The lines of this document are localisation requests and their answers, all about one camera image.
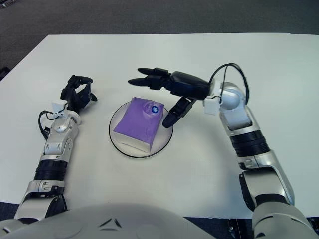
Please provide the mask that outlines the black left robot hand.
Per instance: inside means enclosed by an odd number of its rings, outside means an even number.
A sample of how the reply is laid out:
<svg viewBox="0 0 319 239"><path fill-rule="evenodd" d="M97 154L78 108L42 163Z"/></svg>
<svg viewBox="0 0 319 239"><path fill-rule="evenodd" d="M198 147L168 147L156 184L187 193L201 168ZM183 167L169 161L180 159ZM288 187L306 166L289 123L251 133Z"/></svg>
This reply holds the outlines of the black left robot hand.
<svg viewBox="0 0 319 239"><path fill-rule="evenodd" d="M91 92L93 80L89 77L72 75L62 90L60 99L68 102L67 109L80 113L90 101L96 102L97 97Z"/></svg>

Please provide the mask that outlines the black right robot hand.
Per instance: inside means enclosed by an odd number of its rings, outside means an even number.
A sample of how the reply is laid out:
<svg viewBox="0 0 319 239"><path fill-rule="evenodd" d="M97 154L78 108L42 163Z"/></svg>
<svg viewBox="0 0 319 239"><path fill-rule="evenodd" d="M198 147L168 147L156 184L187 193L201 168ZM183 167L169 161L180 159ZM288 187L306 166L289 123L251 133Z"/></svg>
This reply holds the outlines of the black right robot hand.
<svg viewBox="0 0 319 239"><path fill-rule="evenodd" d="M138 71L146 76L130 79L129 84L149 87L151 90L165 88L172 95L181 97L163 120L162 125L165 128L172 127L189 112L196 101L204 100L210 93L210 84L207 81L190 74L179 71L170 73L161 68L139 68Z"/></svg>

